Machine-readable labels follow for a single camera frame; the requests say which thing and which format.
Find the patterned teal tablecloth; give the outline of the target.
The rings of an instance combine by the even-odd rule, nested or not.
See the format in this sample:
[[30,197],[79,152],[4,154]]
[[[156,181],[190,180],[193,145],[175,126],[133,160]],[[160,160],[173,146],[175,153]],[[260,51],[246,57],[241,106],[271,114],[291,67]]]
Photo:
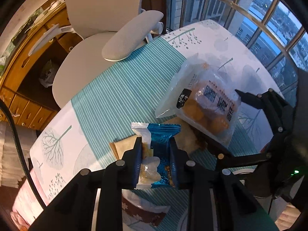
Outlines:
[[[213,20],[193,23],[153,42],[113,64],[75,95],[47,125],[30,149],[31,175],[48,205],[83,168],[96,171],[114,162],[110,142],[133,135],[131,122],[163,123],[155,110],[170,81],[189,57],[198,57],[227,73],[236,89],[259,94],[279,85],[246,46]],[[240,121],[229,148],[235,154],[259,151],[273,136],[265,115],[242,104]],[[44,151],[59,151],[48,159]],[[133,191],[155,205],[170,206],[158,227],[128,217],[134,230],[185,230],[188,192],[171,188]]]

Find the orange pastry snack bag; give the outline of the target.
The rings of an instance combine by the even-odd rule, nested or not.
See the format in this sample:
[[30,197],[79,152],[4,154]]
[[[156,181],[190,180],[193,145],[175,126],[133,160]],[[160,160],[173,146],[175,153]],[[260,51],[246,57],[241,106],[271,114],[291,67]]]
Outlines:
[[172,77],[155,116],[175,115],[228,147],[236,127],[240,96],[230,76],[195,54]]

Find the red snowflake cookie packet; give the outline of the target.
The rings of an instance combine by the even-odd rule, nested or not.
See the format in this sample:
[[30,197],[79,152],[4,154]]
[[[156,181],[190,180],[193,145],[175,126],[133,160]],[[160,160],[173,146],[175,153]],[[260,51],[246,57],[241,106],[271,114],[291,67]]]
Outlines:
[[170,206],[155,205],[130,190],[122,190],[123,225],[131,230],[155,230],[169,210]]

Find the wooden desk with drawers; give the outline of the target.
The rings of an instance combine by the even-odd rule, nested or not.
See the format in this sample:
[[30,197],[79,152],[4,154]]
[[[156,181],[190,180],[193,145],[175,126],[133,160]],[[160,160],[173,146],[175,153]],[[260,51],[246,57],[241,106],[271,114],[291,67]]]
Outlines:
[[1,99],[8,106],[15,124],[43,130],[60,110],[51,87],[44,87],[39,78],[44,66],[52,61],[60,66],[81,37],[64,33],[48,41],[36,53],[30,49],[52,26],[70,25],[65,4],[49,11],[20,39],[11,53],[1,76]]

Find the metal window grille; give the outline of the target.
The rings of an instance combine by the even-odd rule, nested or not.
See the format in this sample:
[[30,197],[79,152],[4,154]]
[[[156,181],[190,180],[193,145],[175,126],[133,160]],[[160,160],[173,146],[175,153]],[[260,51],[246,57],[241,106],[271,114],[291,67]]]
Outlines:
[[297,70],[307,70],[307,32],[283,0],[166,0],[167,29],[211,19],[236,36],[268,70],[291,104]]

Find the blue snack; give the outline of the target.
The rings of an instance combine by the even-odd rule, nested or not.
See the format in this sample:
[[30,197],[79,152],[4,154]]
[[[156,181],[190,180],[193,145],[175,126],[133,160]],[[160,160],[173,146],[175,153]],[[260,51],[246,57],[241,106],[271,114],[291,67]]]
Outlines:
[[170,168],[170,139],[181,132],[179,124],[131,123],[141,137],[142,161],[137,189],[174,187]]

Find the grey office chair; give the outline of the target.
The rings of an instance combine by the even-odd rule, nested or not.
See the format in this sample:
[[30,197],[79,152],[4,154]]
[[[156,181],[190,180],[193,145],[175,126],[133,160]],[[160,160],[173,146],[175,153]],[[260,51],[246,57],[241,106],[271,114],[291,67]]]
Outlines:
[[142,0],[65,0],[69,26],[50,28],[29,51],[32,55],[62,33],[82,38],[59,67],[52,85],[55,102],[63,108],[79,91],[115,62],[126,59],[151,34],[161,34],[163,13],[145,11]]

